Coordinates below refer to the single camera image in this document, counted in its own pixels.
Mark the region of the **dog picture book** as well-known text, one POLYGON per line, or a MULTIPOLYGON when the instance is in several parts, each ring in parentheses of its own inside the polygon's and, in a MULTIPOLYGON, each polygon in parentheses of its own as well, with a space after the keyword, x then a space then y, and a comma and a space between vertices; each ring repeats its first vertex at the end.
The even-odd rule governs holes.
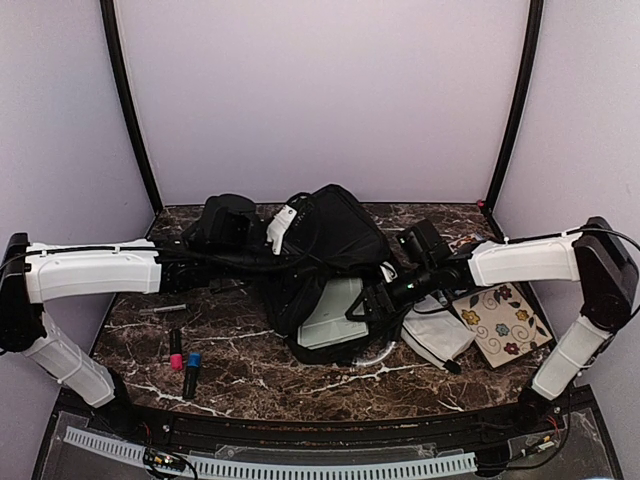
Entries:
POLYGON ((450 242, 449 247, 452 250, 458 250, 464 245, 481 242, 483 240, 484 238, 477 234, 465 235, 450 242))

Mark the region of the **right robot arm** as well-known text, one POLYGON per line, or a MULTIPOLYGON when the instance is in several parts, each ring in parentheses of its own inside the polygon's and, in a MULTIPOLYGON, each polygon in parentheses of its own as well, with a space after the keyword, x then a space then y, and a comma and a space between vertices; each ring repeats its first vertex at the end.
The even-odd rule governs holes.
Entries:
POLYGON ((534 394, 516 405, 510 424, 534 432, 549 416, 546 402, 597 358, 639 312, 639 268, 632 240, 602 217, 575 229, 501 241, 483 240, 452 251, 429 220, 401 232, 398 242, 416 267, 389 283, 366 286, 346 312, 350 321, 385 321, 438 290, 474 290, 503 283, 568 281, 580 285, 583 305, 531 380, 534 394))

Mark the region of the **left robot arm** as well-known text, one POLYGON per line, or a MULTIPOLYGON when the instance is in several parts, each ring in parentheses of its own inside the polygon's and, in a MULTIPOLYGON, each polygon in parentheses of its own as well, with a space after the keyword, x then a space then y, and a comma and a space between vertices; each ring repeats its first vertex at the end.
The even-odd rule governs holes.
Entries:
POLYGON ((199 219, 180 236, 114 244, 55 246, 11 236, 1 264, 1 350, 32 359, 120 436, 141 427, 116 376, 92 360, 46 313, 51 300, 121 292, 181 293, 224 278, 255 278, 286 270, 300 257, 282 253, 300 207, 286 203, 270 222, 246 197, 209 198, 199 219))

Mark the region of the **pale green notebook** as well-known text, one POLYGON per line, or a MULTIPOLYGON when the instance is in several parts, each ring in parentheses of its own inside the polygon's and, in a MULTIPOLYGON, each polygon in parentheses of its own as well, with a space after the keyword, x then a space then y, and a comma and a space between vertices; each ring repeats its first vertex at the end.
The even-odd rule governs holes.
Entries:
POLYGON ((365 337, 369 333, 367 324, 346 316, 362 288, 358 278, 330 280, 314 311, 298 328, 297 344, 317 350, 365 337))

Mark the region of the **white fabric pouch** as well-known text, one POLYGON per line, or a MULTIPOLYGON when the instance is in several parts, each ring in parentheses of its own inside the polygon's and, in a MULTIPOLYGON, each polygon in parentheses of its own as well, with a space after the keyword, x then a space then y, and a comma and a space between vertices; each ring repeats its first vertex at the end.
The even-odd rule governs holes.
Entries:
POLYGON ((438 300, 428 296, 405 316, 401 337, 423 359, 440 370, 459 375, 462 367, 456 358, 471 346, 476 335, 438 300))

